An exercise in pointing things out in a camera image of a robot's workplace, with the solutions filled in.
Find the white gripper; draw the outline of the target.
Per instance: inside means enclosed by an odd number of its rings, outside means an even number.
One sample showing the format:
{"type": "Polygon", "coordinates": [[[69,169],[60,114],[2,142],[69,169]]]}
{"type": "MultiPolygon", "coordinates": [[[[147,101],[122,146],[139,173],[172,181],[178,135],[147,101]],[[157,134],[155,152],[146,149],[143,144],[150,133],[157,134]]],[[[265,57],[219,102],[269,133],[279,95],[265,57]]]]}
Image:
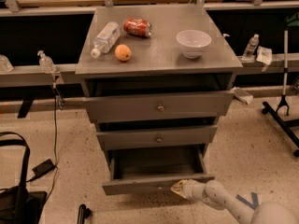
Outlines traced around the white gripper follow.
{"type": "Polygon", "coordinates": [[[171,191],[182,198],[192,201],[203,201],[206,197],[206,185],[195,180],[179,180],[171,186],[171,191]]]}

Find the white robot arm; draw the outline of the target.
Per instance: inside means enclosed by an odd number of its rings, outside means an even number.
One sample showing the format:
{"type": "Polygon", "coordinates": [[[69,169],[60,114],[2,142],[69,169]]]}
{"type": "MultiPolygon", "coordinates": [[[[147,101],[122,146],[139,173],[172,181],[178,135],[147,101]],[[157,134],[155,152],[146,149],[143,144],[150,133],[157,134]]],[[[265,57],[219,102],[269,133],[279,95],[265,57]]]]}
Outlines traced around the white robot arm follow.
{"type": "Polygon", "coordinates": [[[239,224],[299,224],[297,215],[288,207],[269,202],[253,210],[216,180],[201,183],[183,179],[175,183],[171,190],[186,200],[200,201],[216,210],[226,209],[239,224]]]}

